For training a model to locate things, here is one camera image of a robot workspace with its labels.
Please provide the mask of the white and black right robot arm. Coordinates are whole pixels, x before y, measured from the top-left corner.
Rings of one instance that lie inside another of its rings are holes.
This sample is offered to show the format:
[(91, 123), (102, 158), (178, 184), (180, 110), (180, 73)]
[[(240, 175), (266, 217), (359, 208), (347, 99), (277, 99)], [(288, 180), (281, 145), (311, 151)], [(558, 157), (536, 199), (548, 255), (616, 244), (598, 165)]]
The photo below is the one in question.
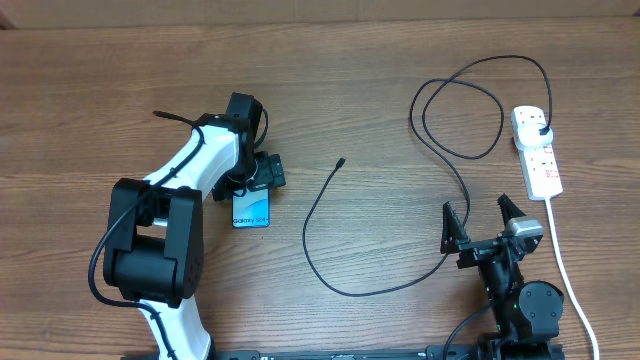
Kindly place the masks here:
[[(473, 241), (450, 203), (443, 205), (440, 252), (459, 256), (460, 269), (475, 268), (488, 304), (463, 320), (442, 346), (429, 346), (434, 359), (563, 359), (559, 335), (564, 294), (546, 281), (526, 282), (518, 263), (533, 253), (542, 240), (541, 223), (525, 215), (507, 195), (497, 199), (504, 229), (495, 238)], [(492, 311), (497, 330), (480, 335), (477, 342), (455, 346), (457, 334), (474, 319)]]

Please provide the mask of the Samsung Galaxy smartphone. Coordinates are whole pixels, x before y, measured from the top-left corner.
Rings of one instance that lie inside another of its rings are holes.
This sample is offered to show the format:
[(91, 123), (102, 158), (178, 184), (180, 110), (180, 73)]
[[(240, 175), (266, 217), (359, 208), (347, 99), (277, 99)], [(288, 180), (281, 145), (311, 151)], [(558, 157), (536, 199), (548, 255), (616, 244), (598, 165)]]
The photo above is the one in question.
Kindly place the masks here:
[(264, 228), (270, 225), (269, 190), (247, 191), (232, 198), (234, 228)]

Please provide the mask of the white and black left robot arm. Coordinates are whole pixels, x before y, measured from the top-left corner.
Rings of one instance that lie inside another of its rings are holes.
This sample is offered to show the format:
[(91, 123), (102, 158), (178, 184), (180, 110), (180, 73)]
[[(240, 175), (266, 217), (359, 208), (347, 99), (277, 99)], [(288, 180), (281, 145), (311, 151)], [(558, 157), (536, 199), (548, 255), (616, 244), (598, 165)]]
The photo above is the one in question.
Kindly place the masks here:
[(143, 314), (157, 359), (216, 356), (195, 299), (205, 200), (231, 201), (236, 228), (264, 228), (270, 192), (286, 183), (280, 156), (259, 148), (268, 112), (254, 96), (232, 93), (224, 113), (205, 113), (189, 125), (190, 139), (165, 165), (114, 185), (107, 230), (88, 268), (99, 302)]

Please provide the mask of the white charger plug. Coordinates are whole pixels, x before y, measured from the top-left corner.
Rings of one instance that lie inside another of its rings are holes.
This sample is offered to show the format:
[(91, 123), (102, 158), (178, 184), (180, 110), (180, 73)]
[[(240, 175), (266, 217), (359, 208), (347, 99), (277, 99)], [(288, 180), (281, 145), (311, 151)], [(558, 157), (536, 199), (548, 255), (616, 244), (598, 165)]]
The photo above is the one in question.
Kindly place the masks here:
[(554, 133), (552, 129), (548, 129), (545, 134), (542, 134), (541, 131), (545, 128), (546, 126), (541, 123), (517, 123), (514, 128), (516, 148), (525, 151), (550, 145), (553, 142)]

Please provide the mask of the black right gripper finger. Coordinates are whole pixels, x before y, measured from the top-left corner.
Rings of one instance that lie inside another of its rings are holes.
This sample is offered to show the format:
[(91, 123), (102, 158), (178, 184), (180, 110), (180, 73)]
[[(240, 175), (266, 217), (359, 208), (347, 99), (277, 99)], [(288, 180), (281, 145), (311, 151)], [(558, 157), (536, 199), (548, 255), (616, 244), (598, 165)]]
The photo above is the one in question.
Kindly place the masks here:
[(464, 244), (469, 242), (464, 226), (458, 219), (451, 203), (446, 202), (442, 207), (443, 230), (440, 245), (442, 254), (454, 254), (461, 251)]
[(505, 226), (503, 234), (516, 235), (520, 231), (520, 221), (525, 217), (525, 213), (506, 194), (502, 194), (497, 199), (497, 204)]

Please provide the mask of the white power strip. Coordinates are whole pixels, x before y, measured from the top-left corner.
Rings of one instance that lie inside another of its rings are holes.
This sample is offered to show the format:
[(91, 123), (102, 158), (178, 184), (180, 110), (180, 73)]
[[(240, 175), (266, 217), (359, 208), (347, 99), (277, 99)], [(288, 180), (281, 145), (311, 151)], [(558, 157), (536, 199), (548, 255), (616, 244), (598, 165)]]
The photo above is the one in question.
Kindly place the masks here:
[[(511, 112), (511, 123), (513, 138), (517, 123), (547, 125), (543, 110), (534, 106), (515, 107)], [(518, 154), (530, 200), (545, 201), (563, 192), (552, 143), (530, 150), (518, 150)]]

